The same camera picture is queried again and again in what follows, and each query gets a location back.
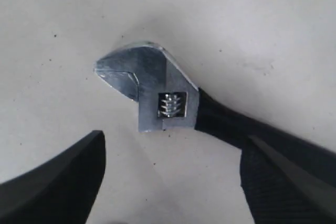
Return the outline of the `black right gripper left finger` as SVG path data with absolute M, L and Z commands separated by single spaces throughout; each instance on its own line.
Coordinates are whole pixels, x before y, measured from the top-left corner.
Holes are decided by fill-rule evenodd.
M 106 169 L 106 141 L 92 131 L 51 160 L 1 184 L 1 223 L 86 223 Z

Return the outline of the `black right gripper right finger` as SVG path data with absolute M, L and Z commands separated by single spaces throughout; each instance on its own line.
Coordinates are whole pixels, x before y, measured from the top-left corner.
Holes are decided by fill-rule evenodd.
M 335 223 L 335 153 L 256 136 L 241 152 L 240 185 L 255 223 Z

